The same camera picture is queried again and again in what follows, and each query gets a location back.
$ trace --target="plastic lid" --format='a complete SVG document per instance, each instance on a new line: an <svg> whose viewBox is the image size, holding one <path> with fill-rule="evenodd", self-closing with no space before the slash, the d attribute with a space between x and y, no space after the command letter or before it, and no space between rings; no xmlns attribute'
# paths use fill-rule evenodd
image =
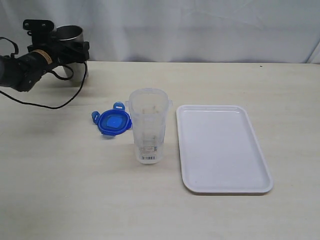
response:
<svg viewBox="0 0 320 240"><path fill-rule="evenodd" d="M116 136L123 134L131 128L132 122L130 116L125 112L125 105L122 102L116 102L113 109L100 114L94 111L91 116L98 129L103 135Z"/></svg>

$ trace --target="table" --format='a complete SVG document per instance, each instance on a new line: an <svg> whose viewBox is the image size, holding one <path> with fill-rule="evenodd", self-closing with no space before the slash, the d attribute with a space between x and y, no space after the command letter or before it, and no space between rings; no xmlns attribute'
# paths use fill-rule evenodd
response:
<svg viewBox="0 0 320 240"><path fill-rule="evenodd" d="M0 96L2 240L318 240L320 66L89 62L80 95L59 110ZM133 135L103 139L91 112L139 88L173 101L164 159L142 165ZM77 90L47 74L15 97L57 106ZM263 196L199 196L181 178L175 111L240 105L274 180Z"/></svg>

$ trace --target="fabric backdrop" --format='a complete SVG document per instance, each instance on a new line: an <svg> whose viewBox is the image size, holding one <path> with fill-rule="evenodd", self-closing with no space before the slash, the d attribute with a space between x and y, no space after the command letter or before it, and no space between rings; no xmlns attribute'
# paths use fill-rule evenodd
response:
<svg viewBox="0 0 320 240"><path fill-rule="evenodd" d="M0 36L24 19L79 25L91 60L320 63L319 0L0 0ZM0 54L10 53L0 41Z"/></svg>

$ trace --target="white tray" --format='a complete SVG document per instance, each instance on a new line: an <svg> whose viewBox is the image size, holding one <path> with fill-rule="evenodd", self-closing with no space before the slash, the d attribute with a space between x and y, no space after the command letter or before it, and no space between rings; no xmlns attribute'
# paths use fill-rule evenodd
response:
<svg viewBox="0 0 320 240"><path fill-rule="evenodd" d="M182 105L176 111L184 185L195 193L264 194L273 180L246 111Z"/></svg>

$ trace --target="metal cylinder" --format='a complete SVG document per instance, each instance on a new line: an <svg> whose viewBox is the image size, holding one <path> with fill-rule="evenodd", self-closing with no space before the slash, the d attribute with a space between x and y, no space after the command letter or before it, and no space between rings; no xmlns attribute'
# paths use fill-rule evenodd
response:
<svg viewBox="0 0 320 240"><path fill-rule="evenodd" d="M59 41L68 44L68 43L82 43L84 41L84 30L77 26L77 25L64 25L64 26L59 26L56 28L56 36L59 39ZM82 82L85 74L86 67L82 63L71 63L68 64L70 68L73 70L73 77L70 79L70 81L78 85ZM67 77L71 77L72 72L64 67L63 68L65 71L65 74Z"/></svg>

